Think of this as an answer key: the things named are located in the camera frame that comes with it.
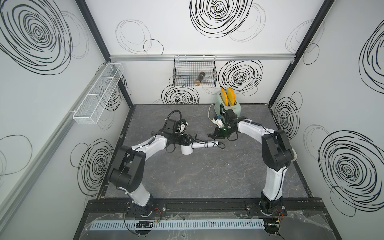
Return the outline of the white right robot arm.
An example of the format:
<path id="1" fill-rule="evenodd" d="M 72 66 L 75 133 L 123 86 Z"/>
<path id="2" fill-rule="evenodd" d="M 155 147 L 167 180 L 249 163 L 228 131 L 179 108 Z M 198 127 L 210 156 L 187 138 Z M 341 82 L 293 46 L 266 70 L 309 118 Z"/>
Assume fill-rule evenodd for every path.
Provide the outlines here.
<path id="1" fill-rule="evenodd" d="M 237 117 L 231 109 L 221 109 L 217 119 L 222 123 L 215 128 L 211 138 L 225 139 L 233 133 L 242 133 L 261 143 L 267 175 L 259 206 L 264 215 L 271 216 L 282 204 L 286 171 L 291 162 L 297 159 L 286 132 L 268 129 L 245 117 Z"/>

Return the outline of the white hair dryer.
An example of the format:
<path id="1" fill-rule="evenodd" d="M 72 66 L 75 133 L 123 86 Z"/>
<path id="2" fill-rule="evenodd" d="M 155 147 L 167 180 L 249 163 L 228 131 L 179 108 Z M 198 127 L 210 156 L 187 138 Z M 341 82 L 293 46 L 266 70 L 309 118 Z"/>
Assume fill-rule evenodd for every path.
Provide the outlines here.
<path id="1" fill-rule="evenodd" d="M 189 146 L 181 145 L 181 152 L 183 155 L 191 155 L 194 152 L 194 149 L 199 148 L 213 148 L 218 147 L 218 141 L 207 141 L 207 142 L 193 142 Z"/>

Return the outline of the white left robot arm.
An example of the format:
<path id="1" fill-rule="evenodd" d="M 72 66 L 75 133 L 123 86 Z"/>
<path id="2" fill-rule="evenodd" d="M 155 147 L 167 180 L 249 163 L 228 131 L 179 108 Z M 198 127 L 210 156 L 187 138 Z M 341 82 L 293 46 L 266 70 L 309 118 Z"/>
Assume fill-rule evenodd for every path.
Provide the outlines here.
<path id="1" fill-rule="evenodd" d="M 122 146 L 107 173 L 108 181 L 117 190 L 124 191 L 138 211 L 148 215 L 153 207 L 153 197 L 142 184 L 146 161 L 170 145 L 190 147 L 193 141 L 187 134 L 157 133 L 139 145 Z"/>

